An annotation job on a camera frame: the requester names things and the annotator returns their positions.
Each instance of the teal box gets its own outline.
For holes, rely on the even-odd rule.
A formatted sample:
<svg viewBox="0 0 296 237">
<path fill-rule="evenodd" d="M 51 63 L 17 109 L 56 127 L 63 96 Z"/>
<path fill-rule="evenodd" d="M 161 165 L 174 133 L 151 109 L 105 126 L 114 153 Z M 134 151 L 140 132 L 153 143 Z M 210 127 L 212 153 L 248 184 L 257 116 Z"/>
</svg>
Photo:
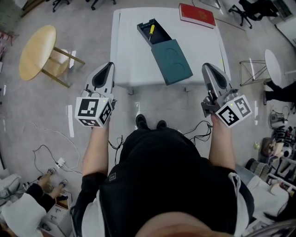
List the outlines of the teal box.
<svg viewBox="0 0 296 237">
<path fill-rule="evenodd" d="M 155 28 L 149 40 L 152 25 L 155 25 Z M 137 28 L 150 45 L 166 85 L 174 84 L 193 75 L 177 40 L 171 39 L 155 19 L 149 20 L 145 24 L 138 24 Z"/>
</svg>

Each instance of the black shirt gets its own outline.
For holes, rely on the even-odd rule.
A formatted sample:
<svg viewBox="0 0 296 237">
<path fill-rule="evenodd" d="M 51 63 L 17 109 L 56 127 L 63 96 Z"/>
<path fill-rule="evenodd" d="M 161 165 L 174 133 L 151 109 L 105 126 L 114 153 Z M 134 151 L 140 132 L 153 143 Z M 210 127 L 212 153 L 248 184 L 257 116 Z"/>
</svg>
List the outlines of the black shirt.
<svg viewBox="0 0 296 237">
<path fill-rule="evenodd" d="M 230 172 L 234 171 L 200 157 L 193 143 L 176 130 L 136 130 L 108 177 L 96 173 L 82 178 L 75 227 L 81 233 L 85 208 L 100 189 L 107 235 L 135 236 L 149 219 L 165 212 L 185 212 L 212 230 L 234 234 L 237 201 Z M 240 192 L 251 217 L 252 195 L 243 184 Z"/>
</svg>

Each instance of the red book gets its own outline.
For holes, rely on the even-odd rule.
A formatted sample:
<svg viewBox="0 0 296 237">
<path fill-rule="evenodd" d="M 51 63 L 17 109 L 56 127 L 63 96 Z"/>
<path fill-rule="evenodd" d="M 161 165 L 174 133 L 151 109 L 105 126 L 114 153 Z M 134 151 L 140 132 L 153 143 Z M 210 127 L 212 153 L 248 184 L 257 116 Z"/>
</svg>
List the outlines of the red book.
<svg viewBox="0 0 296 237">
<path fill-rule="evenodd" d="M 179 11 L 180 20 L 204 25 L 212 29 L 216 26 L 213 13 L 208 10 L 180 3 Z"/>
</svg>

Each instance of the box lid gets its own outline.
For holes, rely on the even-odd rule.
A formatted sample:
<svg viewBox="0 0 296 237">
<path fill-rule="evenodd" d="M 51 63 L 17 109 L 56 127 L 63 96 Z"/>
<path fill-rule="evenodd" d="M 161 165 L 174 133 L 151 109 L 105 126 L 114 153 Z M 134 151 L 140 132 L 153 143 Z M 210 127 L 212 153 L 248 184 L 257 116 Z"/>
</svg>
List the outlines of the box lid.
<svg viewBox="0 0 296 237">
<path fill-rule="evenodd" d="M 153 44 L 151 51 L 167 85 L 184 80 L 193 75 L 175 39 Z"/>
</svg>

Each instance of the screwdriver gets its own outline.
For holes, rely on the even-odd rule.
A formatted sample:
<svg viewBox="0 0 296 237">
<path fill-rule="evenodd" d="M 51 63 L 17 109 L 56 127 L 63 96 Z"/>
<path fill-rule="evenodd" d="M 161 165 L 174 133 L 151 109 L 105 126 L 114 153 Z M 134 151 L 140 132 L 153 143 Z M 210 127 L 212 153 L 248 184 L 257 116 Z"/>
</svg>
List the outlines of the screwdriver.
<svg viewBox="0 0 296 237">
<path fill-rule="evenodd" d="M 155 25 L 152 25 L 151 26 L 151 29 L 150 29 L 150 33 L 149 33 L 149 41 L 150 41 L 150 39 L 151 39 L 151 37 L 152 37 L 152 35 L 153 35 L 153 31 L 154 31 L 154 28 L 155 28 Z"/>
</svg>

